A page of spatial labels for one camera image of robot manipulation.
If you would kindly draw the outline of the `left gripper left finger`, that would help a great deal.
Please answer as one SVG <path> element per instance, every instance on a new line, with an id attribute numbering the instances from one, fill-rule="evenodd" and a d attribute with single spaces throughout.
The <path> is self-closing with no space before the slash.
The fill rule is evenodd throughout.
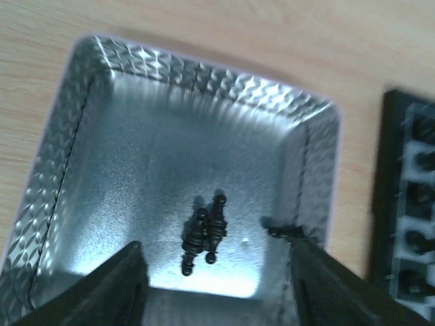
<path id="1" fill-rule="evenodd" d="M 147 264 L 132 241 L 15 325 L 140 325 L 149 292 Z"/>

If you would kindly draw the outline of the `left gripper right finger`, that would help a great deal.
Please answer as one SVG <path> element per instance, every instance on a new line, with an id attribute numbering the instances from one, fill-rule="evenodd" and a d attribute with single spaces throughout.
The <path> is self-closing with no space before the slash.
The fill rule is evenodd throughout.
<path id="1" fill-rule="evenodd" d="M 308 238 L 293 238 L 291 273 L 301 325 L 430 325 Z"/>

